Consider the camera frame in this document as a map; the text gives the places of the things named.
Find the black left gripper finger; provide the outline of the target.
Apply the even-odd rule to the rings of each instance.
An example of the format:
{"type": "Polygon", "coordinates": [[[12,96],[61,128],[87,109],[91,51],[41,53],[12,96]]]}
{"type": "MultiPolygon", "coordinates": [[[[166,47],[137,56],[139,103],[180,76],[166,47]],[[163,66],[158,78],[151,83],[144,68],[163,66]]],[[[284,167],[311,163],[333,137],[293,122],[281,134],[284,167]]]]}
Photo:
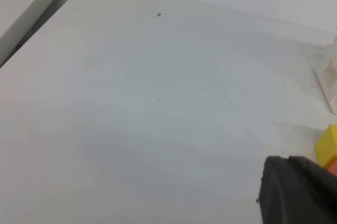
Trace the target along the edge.
{"type": "Polygon", "coordinates": [[[269,156],[257,202],[263,223],[336,223],[336,177],[305,157],[269,156]]]}

